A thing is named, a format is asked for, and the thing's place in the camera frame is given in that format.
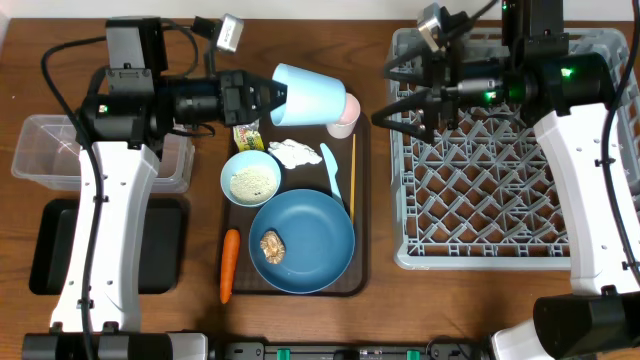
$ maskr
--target bowl of rice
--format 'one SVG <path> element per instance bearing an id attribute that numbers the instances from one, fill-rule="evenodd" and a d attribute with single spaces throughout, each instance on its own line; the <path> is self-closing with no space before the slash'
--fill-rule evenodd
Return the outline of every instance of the bowl of rice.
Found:
<path id="1" fill-rule="evenodd" d="M 244 207 L 258 207 L 269 201 L 278 191 L 282 173 L 271 155 L 246 150 L 231 157 L 222 168 L 222 192 L 232 203 Z"/>

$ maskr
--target brown tray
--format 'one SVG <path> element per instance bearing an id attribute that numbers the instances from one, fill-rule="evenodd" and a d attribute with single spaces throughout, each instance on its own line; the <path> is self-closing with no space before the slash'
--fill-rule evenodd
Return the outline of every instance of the brown tray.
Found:
<path id="1" fill-rule="evenodd" d="M 356 138 L 356 169 L 355 169 L 355 213 L 354 229 L 356 234 L 356 248 L 345 273 L 333 285 L 311 295 L 315 296 L 352 296 L 360 292 L 369 277 L 369 233 L 370 233 L 370 125 L 363 114 L 360 115 L 358 125 L 354 130 Z M 349 210 L 351 199 L 351 158 L 353 149 L 353 135 L 342 140 L 331 137 L 324 126 L 311 127 L 275 127 L 271 121 L 260 123 L 260 135 L 265 147 L 270 141 L 282 142 L 292 139 L 313 148 L 322 156 L 320 144 L 325 143 L 338 163 L 338 186 L 342 195 L 345 209 Z M 237 152 L 232 141 L 233 153 Z M 304 165 L 293 170 L 287 170 L 282 165 L 282 183 L 278 194 L 294 189 L 313 189 L 331 196 L 329 176 L 324 160 L 317 165 Z M 238 265 L 233 282 L 234 294 L 255 295 L 290 295 L 267 283 L 256 271 L 249 257 L 249 230 L 259 208 L 245 208 L 226 202 L 224 232 L 227 229 L 238 229 L 242 237 Z M 219 249 L 222 256 L 222 242 Z"/>

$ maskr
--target green strip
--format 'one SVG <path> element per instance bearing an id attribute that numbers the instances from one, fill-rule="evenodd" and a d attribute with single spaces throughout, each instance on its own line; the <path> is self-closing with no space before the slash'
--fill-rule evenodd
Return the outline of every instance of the green strip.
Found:
<path id="1" fill-rule="evenodd" d="M 278 349 L 278 360 L 289 360 L 291 358 L 291 350 L 289 349 Z"/>
<path id="2" fill-rule="evenodd" d="M 417 351 L 417 350 L 407 351 L 407 360 L 420 360 L 420 351 Z"/>

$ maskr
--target yellow snack packet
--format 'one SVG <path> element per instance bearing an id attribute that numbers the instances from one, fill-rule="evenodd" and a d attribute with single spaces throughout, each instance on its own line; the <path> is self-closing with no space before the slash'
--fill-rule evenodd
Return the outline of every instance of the yellow snack packet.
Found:
<path id="1" fill-rule="evenodd" d="M 259 120 L 248 125 L 237 125 L 233 127 L 233 140 L 238 145 L 238 151 L 260 150 L 264 151 L 262 136 L 258 132 Z"/>

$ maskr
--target brown food item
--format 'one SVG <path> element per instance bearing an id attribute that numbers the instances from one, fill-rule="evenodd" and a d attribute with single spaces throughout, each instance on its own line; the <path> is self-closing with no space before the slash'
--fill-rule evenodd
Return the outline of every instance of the brown food item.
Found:
<path id="1" fill-rule="evenodd" d="M 269 264 L 280 264 L 284 259 L 285 249 L 282 240 L 275 231 L 267 231 L 262 240 L 260 240 L 260 248 L 264 251 Z"/>

